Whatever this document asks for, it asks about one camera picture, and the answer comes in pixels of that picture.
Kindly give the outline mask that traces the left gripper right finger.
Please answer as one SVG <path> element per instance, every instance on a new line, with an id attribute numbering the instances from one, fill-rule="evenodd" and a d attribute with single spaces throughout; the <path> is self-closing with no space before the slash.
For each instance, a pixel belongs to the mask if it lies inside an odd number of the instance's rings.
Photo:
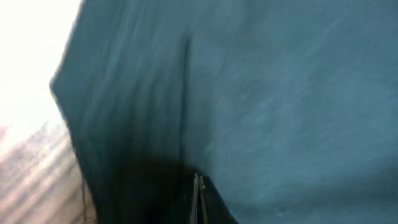
<path id="1" fill-rule="evenodd" d="M 199 189 L 200 189 L 200 203 L 201 203 L 203 224 L 208 224 L 208 215 L 206 211 L 206 202 L 204 196 L 205 184 L 202 176 L 200 176 Z"/>

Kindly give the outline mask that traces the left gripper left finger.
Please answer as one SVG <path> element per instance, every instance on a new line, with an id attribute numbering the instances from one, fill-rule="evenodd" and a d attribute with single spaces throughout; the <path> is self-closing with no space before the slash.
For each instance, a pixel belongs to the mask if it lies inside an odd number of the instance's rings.
<path id="1" fill-rule="evenodd" d="M 193 198 L 192 198 L 192 207 L 190 211 L 189 224 L 197 223 L 198 191 L 199 191 L 199 176 L 197 173 L 195 173 L 193 180 Z"/>

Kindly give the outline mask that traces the black t-shirt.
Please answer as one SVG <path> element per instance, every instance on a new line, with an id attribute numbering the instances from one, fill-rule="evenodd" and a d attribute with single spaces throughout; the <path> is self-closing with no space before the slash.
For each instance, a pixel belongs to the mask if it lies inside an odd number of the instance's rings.
<path id="1" fill-rule="evenodd" d="M 397 222 L 397 1 L 85 1 L 52 82 L 99 223 Z"/>

